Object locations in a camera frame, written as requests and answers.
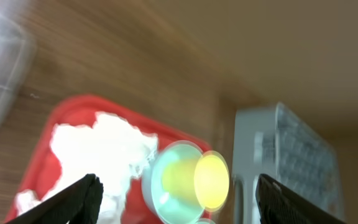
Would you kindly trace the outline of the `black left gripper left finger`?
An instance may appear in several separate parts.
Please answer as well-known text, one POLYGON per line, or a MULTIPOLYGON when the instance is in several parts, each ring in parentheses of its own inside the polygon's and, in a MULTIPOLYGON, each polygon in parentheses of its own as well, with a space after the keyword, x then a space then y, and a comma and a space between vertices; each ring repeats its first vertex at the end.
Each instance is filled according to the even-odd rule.
POLYGON ((87 174, 7 224, 96 224, 102 199, 99 177, 87 174))

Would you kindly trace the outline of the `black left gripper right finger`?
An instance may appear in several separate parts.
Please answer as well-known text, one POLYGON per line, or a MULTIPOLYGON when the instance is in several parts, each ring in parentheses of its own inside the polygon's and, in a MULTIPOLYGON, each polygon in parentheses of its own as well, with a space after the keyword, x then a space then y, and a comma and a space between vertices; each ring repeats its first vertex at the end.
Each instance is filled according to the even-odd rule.
POLYGON ((255 198, 261 224, 345 224, 267 174, 260 174, 255 198))

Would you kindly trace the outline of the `white napkin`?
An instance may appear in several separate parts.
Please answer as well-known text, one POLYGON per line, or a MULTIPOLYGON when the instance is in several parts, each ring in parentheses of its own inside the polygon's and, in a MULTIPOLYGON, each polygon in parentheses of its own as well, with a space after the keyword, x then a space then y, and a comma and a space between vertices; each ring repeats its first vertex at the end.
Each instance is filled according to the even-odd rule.
POLYGON ((98 223, 120 223, 131 181, 139 179, 158 148, 155 133, 143 133, 116 114, 97 112, 93 125, 56 124, 39 160, 36 188, 15 198, 23 215, 86 174, 103 184, 98 223))

